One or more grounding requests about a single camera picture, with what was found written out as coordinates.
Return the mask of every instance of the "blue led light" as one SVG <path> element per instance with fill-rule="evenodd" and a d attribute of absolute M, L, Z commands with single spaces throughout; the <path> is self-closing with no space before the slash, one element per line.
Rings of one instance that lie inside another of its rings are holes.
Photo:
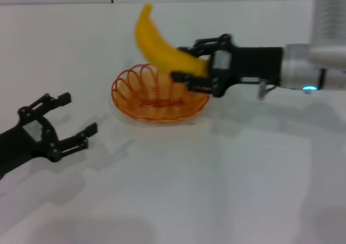
<path fill-rule="evenodd" d="M 315 86 L 305 86 L 305 87 L 303 87 L 303 90 L 304 91 L 308 91 L 308 90 L 310 90 L 310 91 L 316 91 L 317 90 L 317 87 L 315 87 Z"/>

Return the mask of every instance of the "orange basket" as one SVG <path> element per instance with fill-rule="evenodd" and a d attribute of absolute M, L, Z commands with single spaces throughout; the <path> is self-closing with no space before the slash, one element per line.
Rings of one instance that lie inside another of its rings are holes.
<path fill-rule="evenodd" d="M 111 96 L 114 105 L 126 115 L 164 123 L 196 115 L 209 100 L 206 94 L 173 83 L 153 64 L 138 64 L 121 72 L 113 82 Z"/>

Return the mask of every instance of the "white tabletop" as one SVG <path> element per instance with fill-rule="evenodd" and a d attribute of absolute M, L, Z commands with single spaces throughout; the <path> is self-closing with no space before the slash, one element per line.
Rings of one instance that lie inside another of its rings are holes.
<path fill-rule="evenodd" d="M 0 7 L 0 132 L 44 93 L 60 138 L 90 149 L 34 159 L 0 181 L 1 244 L 346 243 L 346 93 L 236 85 L 173 126 L 114 116 L 111 84 L 144 60 L 139 4 Z M 174 45 L 232 33 L 242 46 L 309 40 L 311 2 L 158 4 Z"/>

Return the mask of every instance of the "orange wire fruit basket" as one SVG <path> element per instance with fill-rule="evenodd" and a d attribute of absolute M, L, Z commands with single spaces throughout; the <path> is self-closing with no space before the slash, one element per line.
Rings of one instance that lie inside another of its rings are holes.
<path fill-rule="evenodd" d="M 153 64 L 138 64 L 121 72 L 113 82 L 111 96 L 114 105 L 126 115 L 163 123 L 193 117 L 209 100 L 206 94 L 173 83 Z"/>

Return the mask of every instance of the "yellow banana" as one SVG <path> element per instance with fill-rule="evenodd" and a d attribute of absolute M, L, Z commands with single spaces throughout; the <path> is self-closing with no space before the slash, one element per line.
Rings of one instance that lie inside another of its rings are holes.
<path fill-rule="evenodd" d="M 151 4 L 146 4 L 136 24 L 136 41 L 145 58 L 166 74 L 182 71 L 195 76 L 207 75 L 207 61 L 184 53 L 167 43 L 150 19 Z"/>

